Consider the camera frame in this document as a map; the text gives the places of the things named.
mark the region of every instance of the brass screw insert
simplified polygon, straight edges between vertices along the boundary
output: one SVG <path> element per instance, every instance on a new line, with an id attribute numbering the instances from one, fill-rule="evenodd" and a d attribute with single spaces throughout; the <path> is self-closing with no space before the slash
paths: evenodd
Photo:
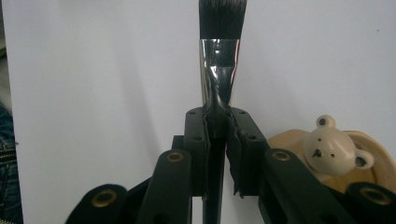
<path id="1" fill-rule="evenodd" d="M 178 162 L 178 161 L 182 161 L 183 160 L 183 154 L 179 153 L 179 152 L 173 152 L 170 153 L 166 159 L 168 159 L 170 162 Z"/>
<path id="2" fill-rule="evenodd" d="M 114 203 L 117 193 L 112 189 L 104 189 L 92 198 L 92 205 L 95 207 L 106 207 Z"/>
<path id="3" fill-rule="evenodd" d="M 376 203 L 380 205 L 388 205 L 392 202 L 392 200 L 388 197 L 388 195 L 384 194 L 378 189 L 364 187 L 361 188 L 361 194 L 372 203 Z"/>
<path id="4" fill-rule="evenodd" d="M 279 161 L 289 161 L 291 159 L 291 156 L 282 151 L 276 151 L 273 153 L 273 157 Z"/>

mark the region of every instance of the black bristles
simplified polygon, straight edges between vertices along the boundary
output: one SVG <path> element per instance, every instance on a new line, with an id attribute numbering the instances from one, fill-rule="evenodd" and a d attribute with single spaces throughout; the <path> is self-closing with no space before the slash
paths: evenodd
<path id="1" fill-rule="evenodd" d="M 201 39 L 240 39 L 247 0 L 200 0 Z"/>

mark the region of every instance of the white background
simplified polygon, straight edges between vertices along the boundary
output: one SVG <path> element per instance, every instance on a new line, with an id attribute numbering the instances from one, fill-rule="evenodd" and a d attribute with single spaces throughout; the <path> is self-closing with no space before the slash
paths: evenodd
<path id="1" fill-rule="evenodd" d="M 198 1 L 3 0 L 3 10 L 25 223 L 64 223 L 90 189 L 151 176 L 202 104 Z M 266 137 L 330 114 L 396 158 L 395 71 L 395 1 L 249 0 L 233 106 Z M 262 223 L 257 198 L 232 196 L 227 170 L 223 223 Z"/>

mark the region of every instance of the teddy bear face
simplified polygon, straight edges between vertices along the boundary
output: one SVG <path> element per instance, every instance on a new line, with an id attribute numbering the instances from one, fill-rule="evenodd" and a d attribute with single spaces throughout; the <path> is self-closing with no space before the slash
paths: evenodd
<path id="1" fill-rule="evenodd" d="M 307 163 L 325 175 L 343 175 L 352 170 L 355 149 L 349 136 L 335 128 L 318 128 L 304 141 Z"/>
<path id="2" fill-rule="evenodd" d="M 357 167 L 368 169 L 374 158 L 356 149 L 352 139 L 335 128 L 335 120 L 324 115 L 317 119 L 317 128 L 304 140 L 304 160 L 309 168 L 324 175 L 344 175 Z"/>

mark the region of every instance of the teddy bear ear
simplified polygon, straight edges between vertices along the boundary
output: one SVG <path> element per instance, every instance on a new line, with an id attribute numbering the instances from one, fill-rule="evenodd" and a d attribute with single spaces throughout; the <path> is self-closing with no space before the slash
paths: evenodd
<path id="1" fill-rule="evenodd" d="M 356 149 L 355 163 L 356 163 L 357 168 L 366 170 L 366 169 L 371 168 L 374 165 L 374 157 L 368 151 Z"/>
<path id="2" fill-rule="evenodd" d="M 331 127 L 335 128 L 335 120 L 330 115 L 323 115 L 317 119 L 317 127 Z"/>

